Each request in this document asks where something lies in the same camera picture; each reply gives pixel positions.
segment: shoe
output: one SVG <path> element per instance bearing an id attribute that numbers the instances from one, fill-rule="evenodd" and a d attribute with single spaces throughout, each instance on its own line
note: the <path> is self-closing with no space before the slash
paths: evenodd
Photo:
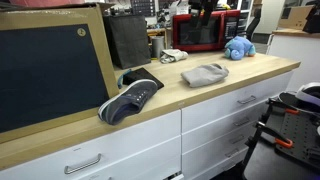
<path id="1" fill-rule="evenodd" d="M 157 90 L 158 86 L 152 80 L 135 81 L 124 92 L 102 104 L 98 116 L 110 125 L 117 125 L 125 117 L 138 114 Z"/>

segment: microwave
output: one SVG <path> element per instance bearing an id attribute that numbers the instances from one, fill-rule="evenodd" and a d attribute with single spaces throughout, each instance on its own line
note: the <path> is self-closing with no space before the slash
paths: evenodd
<path id="1" fill-rule="evenodd" d="M 172 47 L 182 51 L 207 51 L 223 49 L 237 35 L 240 10 L 214 11 L 207 25 L 190 25 L 191 14 L 172 18 Z"/>

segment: shoe sole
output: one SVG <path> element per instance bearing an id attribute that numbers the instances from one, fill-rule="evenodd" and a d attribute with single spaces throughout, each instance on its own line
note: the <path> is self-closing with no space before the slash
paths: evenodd
<path id="1" fill-rule="evenodd" d="M 138 83 L 140 83 L 140 82 L 153 82 L 153 83 L 155 83 L 154 81 L 149 80 L 149 79 L 141 79 L 141 80 L 137 80 L 137 81 L 131 83 L 131 84 L 126 88 L 125 91 L 123 91 L 122 93 L 120 93 L 120 94 L 116 95 L 115 97 L 109 99 L 107 102 L 103 103 L 103 104 L 100 106 L 100 108 L 99 108 L 99 110 L 98 110 L 98 116 L 99 116 L 99 118 L 100 118 L 102 121 L 104 121 L 103 118 L 101 117 L 101 114 L 102 114 L 103 110 L 104 110 L 110 103 L 112 103 L 112 102 L 115 101 L 118 97 L 120 97 L 122 94 L 124 94 L 125 92 L 127 92 L 132 86 L 134 86 L 134 85 L 136 85 L 136 84 L 138 84 Z"/>

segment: folded gray cloth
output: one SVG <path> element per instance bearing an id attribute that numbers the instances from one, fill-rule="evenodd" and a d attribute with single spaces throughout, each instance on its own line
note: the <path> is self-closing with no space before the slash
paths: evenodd
<path id="1" fill-rule="evenodd" d="M 188 53 L 185 51 L 180 51 L 179 49 L 165 49 L 162 50 L 160 56 L 160 62 L 166 64 L 187 59 Z"/>
<path id="2" fill-rule="evenodd" d="M 226 67 L 210 64 L 201 65 L 190 71 L 182 72 L 181 76 L 189 82 L 190 87 L 200 87 L 221 81 L 228 74 L 229 70 Z"/>

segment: blue stuffed toy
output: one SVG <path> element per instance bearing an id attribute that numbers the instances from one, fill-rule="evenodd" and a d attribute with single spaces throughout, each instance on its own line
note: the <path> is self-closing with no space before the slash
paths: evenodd
<path id="1" fill-rule="evenodd" d="M 256 54 L 254 45 L 248 39 L 239 36 L 231 39 L 225 45 L 225 48 L 227 48 L 225 52 L 226 58 L 231 58 L 232 60 L 241 60 L 245 54 L 250 57 Z"/>

